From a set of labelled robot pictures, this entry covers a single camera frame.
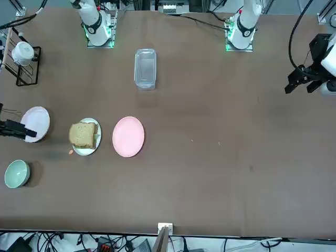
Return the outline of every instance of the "white cup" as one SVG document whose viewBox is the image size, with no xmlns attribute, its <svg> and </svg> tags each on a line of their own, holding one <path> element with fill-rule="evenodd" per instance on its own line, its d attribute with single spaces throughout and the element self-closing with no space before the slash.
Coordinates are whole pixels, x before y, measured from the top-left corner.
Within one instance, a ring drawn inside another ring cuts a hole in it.
<svg viewBox="0 0 336 252">
<path fill-rule="evenodd" d="M 12 50 L 12 58 L 21 66 L 28 66 L 34 57 L 34 49 L 27 42 L 20 41 Z"/>
</svg>

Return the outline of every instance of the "sandwich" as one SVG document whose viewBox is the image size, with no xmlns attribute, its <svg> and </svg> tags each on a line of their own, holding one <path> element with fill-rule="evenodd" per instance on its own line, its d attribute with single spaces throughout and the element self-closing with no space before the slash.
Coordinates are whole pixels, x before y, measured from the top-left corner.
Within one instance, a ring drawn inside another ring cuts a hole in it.
<svg viewBox="0 0 336 252">
<path fill-rule="evenodd" d="M 71 126 L 69 140 L 77 148 L 95 149 L 95 132 L 95 123 L 79 122 Z"/>
</svg>

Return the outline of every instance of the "plate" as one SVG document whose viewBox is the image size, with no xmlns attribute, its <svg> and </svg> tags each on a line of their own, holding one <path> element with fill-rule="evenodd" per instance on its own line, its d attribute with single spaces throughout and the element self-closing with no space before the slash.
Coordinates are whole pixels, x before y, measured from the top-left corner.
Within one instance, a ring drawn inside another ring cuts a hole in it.
<svg viewBox="0 0 336 252">
<path fill-rule="evenodd" d="M 114 127 L 113 147 L 124 158 L 135 156 L 141 150 L 144 139 L 143 126 L 135 117 L 124 117 Z"/>
<path fill-rule="evenodd" d="M 22 117 L 21 123 L 29 130 L 36 131 L 36 137 L 26 136 L 25 142 L 35 143 L 41 140 L 48 132 L 50 117 L 48 111 L 43 107 L 33 107 Z"/>
<path fill-rule="evenodd" d="M 87 155 L 91 155 L 93 152 L 96 151 L 96 149 L 98 148 L 99 144 L 100 144 L 100 140 L 101 140 L 101 128 L 100 128 L 100 125 L 99 123 L 93 119 L 93 118 L 84 118 L 82 120 L 80 120 L 80 122 L 94 122 L 97 127 L 98 127 L 98 131 L 97 131 L 97 134 L 95 134 L 95 139 L 96 139 L 96 148 L 95 149 L 90 149 L 90 148 L 77 148 L 75 147 L 74 145 L 72 146 L 73 150 L 76 151 L 76 153 L 78 155 L 81 155 L 81 156 L 87 156 Z"/>
</svg>

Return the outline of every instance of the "clear plastic container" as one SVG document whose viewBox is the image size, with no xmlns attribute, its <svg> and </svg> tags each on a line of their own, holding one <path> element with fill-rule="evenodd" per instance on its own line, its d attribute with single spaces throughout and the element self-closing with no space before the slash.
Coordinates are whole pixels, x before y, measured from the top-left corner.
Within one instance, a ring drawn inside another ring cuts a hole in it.
<svg viewBox="0 0 336 252">
<path fill-rule="evenodd" d="M 134 81 L 138 89 L 153 90 L 156 81 L 156 52 L 140 49 L 135 54 Z"/>
</svg>

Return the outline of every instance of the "bowl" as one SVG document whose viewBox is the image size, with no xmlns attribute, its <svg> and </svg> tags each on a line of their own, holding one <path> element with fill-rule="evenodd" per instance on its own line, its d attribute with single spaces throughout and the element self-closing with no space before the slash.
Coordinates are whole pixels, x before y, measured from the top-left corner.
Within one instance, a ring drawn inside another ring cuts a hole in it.
<svg viewBox="0 0 336 252">
<path fill-rule="evenodd" d="M 5 172 L 5 183 L 9 188 L 17 188 L 27 183 L 30 176 L 30 168 L 23 160 L 12 162 Z"/>
</svg>

